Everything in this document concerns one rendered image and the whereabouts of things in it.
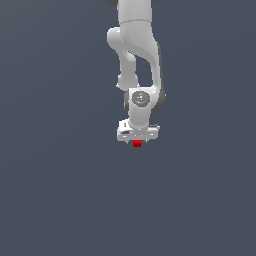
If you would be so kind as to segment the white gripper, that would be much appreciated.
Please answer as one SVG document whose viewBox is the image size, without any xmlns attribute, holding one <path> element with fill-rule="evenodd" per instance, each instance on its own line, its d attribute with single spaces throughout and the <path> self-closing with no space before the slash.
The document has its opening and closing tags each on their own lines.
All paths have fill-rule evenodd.
<svg viewBox="0 0 256 256">
<path fill-rule="evenodd" d="M 159 130 L 160 126 L 157 124 L 148 125 L 145 129 L 135 129 L 129 125 L 128 119 L 124 119 L 119 122 L 117 140 L 124 141 L 126 144 L 129 144 L 129 141 L 132 140 L 142 140 L 147 144 L 149 140 L 158 137 Z"/>
</svg>

